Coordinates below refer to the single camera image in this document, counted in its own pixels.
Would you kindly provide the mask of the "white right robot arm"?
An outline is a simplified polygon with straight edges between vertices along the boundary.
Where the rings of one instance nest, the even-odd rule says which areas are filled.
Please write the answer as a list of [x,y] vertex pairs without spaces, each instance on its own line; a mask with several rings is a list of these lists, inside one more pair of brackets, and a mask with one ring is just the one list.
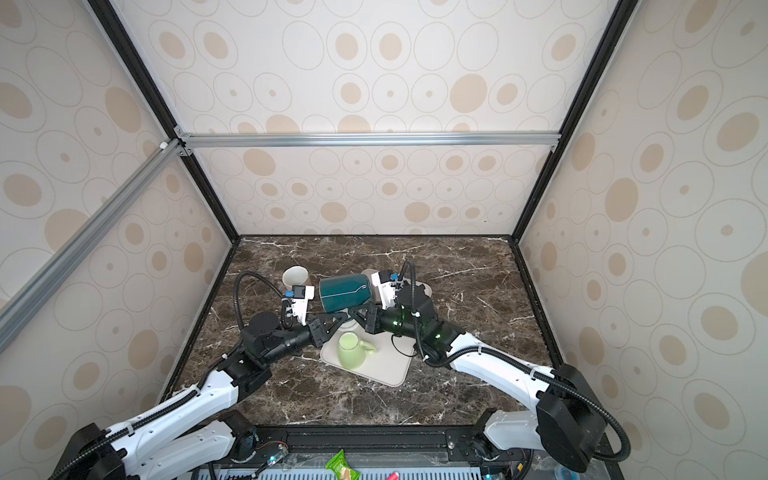
[[628,433],[575,367],[523,361],[440,319],[412,262],[398,273],[356,275],[343,291],[351,297],[346,311],[365,332],[411,338],[425,365],[473,376],[523,406],[492,412],[481,425],[482,447],[543,450],[579,473],[594,460],[620,463],[630,456]]

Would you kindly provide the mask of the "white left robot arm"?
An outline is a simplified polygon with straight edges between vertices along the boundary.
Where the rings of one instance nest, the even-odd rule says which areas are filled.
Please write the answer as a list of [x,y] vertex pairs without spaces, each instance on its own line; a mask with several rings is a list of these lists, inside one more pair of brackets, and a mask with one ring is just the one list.
[[259,434],[233,407],[271,378],[272,364],[308,346],[321,348],[348,321],[347,307],[332,297],[321,300],[321,312],[309,312],[320,294],[313,286],[290,286],[279,294],[279,313],[245,320],[235,287],[235,346],[197,383],[159,405],[105,429],[89,424],[78,430],[52,478],[174,479],[221,459],[250,461]]

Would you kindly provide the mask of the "pink faceted mug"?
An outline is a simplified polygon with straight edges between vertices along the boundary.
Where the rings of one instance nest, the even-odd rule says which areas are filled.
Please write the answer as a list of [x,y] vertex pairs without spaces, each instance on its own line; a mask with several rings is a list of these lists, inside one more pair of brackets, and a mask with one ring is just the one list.
[[295,286],[311,285],[311,279],[308,270],[300,265],[294,265],[286,269],[282,274],[282,284],[287,289]]

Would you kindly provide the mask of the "dark green faceted mug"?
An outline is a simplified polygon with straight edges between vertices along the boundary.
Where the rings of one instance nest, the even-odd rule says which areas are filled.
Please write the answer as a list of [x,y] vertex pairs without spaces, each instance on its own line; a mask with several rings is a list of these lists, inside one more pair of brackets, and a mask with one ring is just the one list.
[[364,274],[329,277],[319,281],[318,293],[323,311],[333,313],[368,302],[371,285]]

